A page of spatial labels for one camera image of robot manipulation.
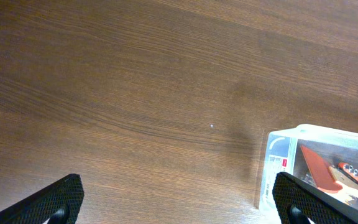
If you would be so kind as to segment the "orange scraper with wooden handle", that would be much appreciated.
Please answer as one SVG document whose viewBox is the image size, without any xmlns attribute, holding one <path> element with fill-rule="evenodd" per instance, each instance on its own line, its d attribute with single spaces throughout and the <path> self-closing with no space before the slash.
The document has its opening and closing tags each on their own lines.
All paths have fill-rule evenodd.
<svg viewBox="0 0 358 224">
<path fill-rule="evenodd" d="M 358 203 L 358 184 L 338 165 L 330 164 L 306 146 L 300 149 L 317 189 L 346 205 L 355 206 Z"/>
</svg>

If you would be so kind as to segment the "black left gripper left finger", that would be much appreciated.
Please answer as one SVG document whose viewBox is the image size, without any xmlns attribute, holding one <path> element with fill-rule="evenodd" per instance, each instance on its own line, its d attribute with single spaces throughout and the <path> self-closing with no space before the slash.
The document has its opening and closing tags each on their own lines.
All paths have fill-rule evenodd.
<svg viewBox="0 0 358 224">
<path fill-rule="evenodd" d="M 75 224 L 84 196 L 80 175 L 69 174 L 0 211 L 0 223 Z"/>
</svg>

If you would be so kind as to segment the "clear plastic container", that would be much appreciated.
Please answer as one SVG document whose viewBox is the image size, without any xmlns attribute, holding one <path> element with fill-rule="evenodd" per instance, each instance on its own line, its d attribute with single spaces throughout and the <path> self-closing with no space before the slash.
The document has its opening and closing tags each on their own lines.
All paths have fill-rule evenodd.
<svg viewBox="0 0 358 224">
<path fill-rule="evenodd" d="M 272 131 L 267 139 L 259 202 L 260 211 L 270 223 L 279 222 L 272 194 L 279 172 L 287 172 L 316 188 L 301 146 L 308 147 L 330 164 L 336 166 L 340 162 L 346 162 L 358 169 L 357 133 L 311 124 Z M 358 203 L 350 207 L 358 210 Z"/>
</svg>

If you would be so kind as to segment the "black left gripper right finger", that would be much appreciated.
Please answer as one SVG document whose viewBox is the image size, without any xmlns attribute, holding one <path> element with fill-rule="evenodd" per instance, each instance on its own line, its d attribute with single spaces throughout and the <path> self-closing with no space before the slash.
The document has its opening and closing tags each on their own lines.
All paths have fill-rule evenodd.
<svg viewBox="0 0 358 224">
<path fill-rule="evenodd" d="M 272 190 L 284 224 L 358 224 L 358 210 L 287 172 L 279 172 Z"/>
</svg>

